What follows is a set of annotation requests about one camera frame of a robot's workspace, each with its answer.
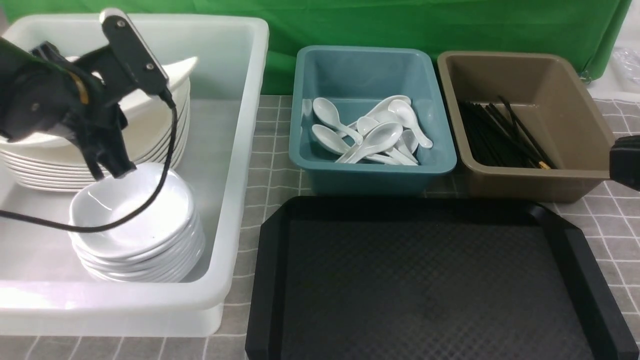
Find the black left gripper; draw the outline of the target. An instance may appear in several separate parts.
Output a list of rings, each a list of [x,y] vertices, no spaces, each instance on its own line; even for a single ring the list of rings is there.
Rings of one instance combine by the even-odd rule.
[[[48,43],[34,55],[1,40],[0,132],[9,143],[35,133],[66,139],[96,180],[119,179],[137,167],[126,151],[128,121],[119,102],[138,81],[110,45],[73,62]]]

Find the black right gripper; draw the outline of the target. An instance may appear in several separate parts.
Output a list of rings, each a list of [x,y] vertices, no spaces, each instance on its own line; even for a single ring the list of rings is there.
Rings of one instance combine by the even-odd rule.
[[[640,136],[623,136],[609,151],[610,180],[640,191]]]

